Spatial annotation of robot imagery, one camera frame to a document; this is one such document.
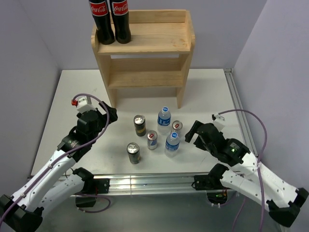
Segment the water bottle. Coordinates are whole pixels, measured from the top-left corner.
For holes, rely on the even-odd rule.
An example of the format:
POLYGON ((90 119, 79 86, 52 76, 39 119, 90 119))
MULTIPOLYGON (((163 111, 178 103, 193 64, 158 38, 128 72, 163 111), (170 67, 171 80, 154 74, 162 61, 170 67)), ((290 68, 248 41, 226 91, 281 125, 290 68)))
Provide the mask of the water bottle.
POLYGON ((170 123, 171 123, 171 113, 168 107, 163 107, 158 112, 157 117, 157 128, 158 132, 162 135, 168 134, 170 132, 170 123))
POLYGON ((178 136, 178 133, 172 132, 166 138, 166 143, 165 143, 166 156, 169 158, 176 156, 176 153, 179 149, 179 145, 180 145, 180 138, 178 136))

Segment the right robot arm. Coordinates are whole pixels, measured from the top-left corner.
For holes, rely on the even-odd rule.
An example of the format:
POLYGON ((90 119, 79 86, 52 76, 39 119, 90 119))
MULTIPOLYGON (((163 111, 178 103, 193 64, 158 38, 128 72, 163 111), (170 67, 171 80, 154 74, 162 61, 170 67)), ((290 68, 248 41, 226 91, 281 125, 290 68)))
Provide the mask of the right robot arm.
POLYGON ((260 204, 270 217, 284 227, 291 227, 309 193, 296 188, 258 162, 254 153, 241 141, 224 138, 212 123, 195 121, 185 135, 194 145, 209 152, 218 163, 208 174, 194 176, 196 190, 233 189, 260 204))

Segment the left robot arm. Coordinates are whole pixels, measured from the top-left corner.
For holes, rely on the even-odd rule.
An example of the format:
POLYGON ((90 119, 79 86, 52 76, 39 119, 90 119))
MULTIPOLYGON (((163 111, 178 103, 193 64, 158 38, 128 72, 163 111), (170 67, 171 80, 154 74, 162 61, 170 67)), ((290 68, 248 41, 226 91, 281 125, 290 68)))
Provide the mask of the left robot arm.
POLYGON ((0 198, 0 221, 16 232, 36 231, 50 210, 76 193, 95 191, 94 176, 84 168, 73 170, 63 183, 59 178, 74 166, 104 133, 106 126, 118 120, 117 110, 99 103, 104 115, 90 104, 78 106, 78 120, 62 139, 49 161, 18 191, 0 198))

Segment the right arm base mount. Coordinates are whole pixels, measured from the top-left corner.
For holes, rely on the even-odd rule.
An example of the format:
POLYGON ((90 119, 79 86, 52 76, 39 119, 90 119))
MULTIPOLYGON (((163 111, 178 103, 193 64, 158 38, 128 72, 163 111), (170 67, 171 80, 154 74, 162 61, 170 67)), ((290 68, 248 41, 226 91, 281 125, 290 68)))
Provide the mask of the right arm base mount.
POLYGON ((234 190, 224 187, 219 179, 210 174, 194 175, 191 187, 195 191, 205 191, 211 207, 223 207, 237 197, 234 190))

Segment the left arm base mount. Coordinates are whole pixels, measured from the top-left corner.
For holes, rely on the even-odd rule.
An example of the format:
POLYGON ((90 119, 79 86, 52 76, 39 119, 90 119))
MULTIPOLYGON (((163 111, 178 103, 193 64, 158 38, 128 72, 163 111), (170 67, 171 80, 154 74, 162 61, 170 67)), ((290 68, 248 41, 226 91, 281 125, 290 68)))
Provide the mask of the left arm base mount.
POLYGON ((108 178, 93 179, 92 181, 86 182, 85 187, 75 194, 75 205, 77 210, 83 213, 96 214, 109 209, 112 202, 105 196, 105 194, 109 192, 109 187, 110 179, 108 178), (102 209, 89 210, 89 208, 94 207, 99 200, 106 201, 107 205, 102 209))

